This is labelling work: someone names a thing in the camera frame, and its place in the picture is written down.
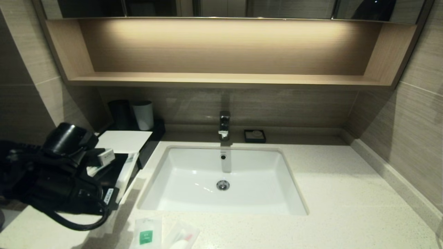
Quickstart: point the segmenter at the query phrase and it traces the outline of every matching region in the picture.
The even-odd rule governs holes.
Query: faucet
[[[220,141],[229,140],[229,119],[231,118],[231,113],[228,111],[220,112],[220,128],[218,133],[220,134]]]

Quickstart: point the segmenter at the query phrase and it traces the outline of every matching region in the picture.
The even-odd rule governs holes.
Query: sink drain
[[[228,190],[229,189],[229,182],[228,181],[225,181],[225,180],[221,180],[221,181],[218,181],[217,182],[217,188],[218,188],[218,190],[221,190],[221,191],[226,191],[226,190]]]

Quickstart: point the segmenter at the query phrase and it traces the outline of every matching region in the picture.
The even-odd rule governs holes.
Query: white quartz countertop
[[[218,147],[219,143],[159,143],[107,223],[90,232],[69,230],[32,207],[0,233],[2,249],[127,249],[135,220],[163,217],[163,238],[178,221],[201,230],[193,249],[418,249],[439,248],[435,234],[412,208],[338,137],[293,144],[236,144],[232,148],[277,148],[289,164],[307,216],[181,213],[140,210],[139,199],[170,146]],[[93,222],[89,215],[64,215]]]

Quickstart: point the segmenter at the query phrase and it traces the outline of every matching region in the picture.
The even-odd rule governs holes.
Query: cup
[[[109,111],[118,130],[130,131],[134,127],[134,118],[128,100],[120,99],[108,102]]]
[[[151,101],[137,101],[132,103],[137,124],[141,131],[154,128],[154,115]]]

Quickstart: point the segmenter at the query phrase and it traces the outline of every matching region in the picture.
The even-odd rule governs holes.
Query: green label
[[[140,245],[152,242],[152,231],[143,231],[140,233]]]

